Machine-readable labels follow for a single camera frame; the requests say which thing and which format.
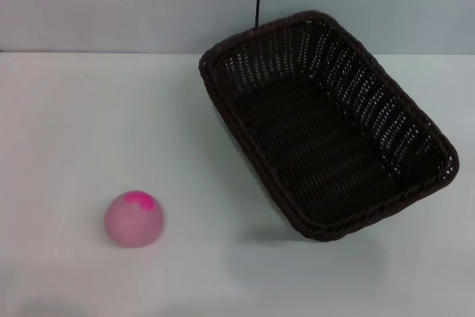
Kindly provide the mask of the dark brown woven basket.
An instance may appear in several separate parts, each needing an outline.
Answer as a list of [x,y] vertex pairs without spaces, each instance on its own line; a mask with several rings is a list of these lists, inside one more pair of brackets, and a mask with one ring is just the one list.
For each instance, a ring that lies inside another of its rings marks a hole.
[[449,185],[459,156],[333,17],[296,13],[199,62],[207,93],[291,226],[336,241]]

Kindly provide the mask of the pink toy peach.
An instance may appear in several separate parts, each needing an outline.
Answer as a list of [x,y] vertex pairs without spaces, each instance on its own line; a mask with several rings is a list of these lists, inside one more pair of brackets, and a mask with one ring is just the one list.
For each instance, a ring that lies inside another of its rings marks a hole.
[[105,231],[117,245],[139,248],[154,243],[163,233],[165,215],[156,198],[143,191],[124,192],[105,211]]

